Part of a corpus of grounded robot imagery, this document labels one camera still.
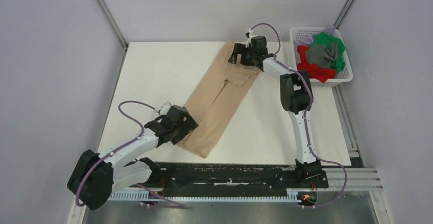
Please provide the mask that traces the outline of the beige t shirt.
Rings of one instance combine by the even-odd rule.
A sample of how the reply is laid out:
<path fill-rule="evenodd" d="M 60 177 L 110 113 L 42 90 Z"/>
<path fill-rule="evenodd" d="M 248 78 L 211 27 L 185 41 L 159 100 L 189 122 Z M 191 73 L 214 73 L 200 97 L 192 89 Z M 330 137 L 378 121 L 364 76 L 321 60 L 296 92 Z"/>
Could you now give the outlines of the beige t shirt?
<path fill-rule="evenodd" d="M 229 62 L 234 46 L 233 41 L 222 46 L 185 103 L 198 126 L 177 145 L 201 158 L 217 145 L 260 73 L 257 67 Z"/>

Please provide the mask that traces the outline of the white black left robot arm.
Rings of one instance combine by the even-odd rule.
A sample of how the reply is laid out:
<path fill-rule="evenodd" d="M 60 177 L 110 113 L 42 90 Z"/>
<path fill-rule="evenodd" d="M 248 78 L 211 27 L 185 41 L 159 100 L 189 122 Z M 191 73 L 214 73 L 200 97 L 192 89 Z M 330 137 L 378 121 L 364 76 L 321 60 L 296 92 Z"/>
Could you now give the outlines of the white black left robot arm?
<path fill-rule="evenodd" d="M 139 126 L 139 131 L 129 141 L 97 153 L 86 150 L 79 157 L 67 182 L 67 188 L 75 195 L 78 207 L 96 210 L 108 201 L 111 194 L 131 186 L 154 187 L 160 182 L 161 166 L 148 157 L 138 156 L 152 151 L 165 143 L 181 142 L 198 127 L 185 107 L 165 103 L 157 110 L 158 116 L 141 123 L 120 113 Z"/>

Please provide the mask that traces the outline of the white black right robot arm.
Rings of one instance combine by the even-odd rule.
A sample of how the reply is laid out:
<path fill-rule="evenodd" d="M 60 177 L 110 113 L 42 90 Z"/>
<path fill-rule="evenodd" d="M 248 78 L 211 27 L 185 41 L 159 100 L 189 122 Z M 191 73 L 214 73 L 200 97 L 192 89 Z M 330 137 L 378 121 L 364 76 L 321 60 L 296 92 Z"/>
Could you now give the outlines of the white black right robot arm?
<path fill-rule="evenodd" d="M 279 80 L 280 102 L 292 121 L 295 142 L 295 181 L 301 187 L 310 186 L 322 173 L 322 165 L 314 146 L 311 129 L 311 107 L 314 102 L 309 76 L 280 62 L 268 52 L 264 36 L 255 36 L 247 43 L 235 43 L 229 63 L 257 67 Z"/>

